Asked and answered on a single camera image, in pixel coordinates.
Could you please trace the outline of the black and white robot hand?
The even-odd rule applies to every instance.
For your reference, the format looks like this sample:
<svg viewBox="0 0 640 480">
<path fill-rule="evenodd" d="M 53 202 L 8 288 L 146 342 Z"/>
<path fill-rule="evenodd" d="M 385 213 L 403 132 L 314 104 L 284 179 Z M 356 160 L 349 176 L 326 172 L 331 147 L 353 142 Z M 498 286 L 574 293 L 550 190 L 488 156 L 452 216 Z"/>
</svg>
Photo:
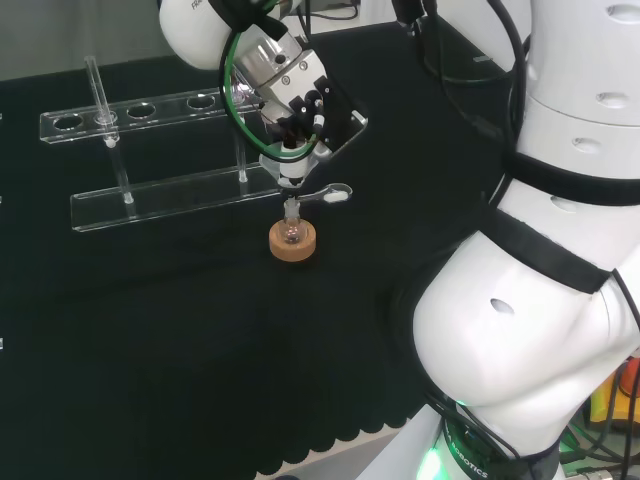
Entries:
<svg viewBox="0 0 640 480">
<path fill-rule="evenodd" d="M 259 162 L 283 190 L 296 191 L 366 128 L 368 118 L 321 58 L 298 38 L 244 33 L 231 53 L 232 72 L 258 97 L 266 132 Z"/>
</svg>

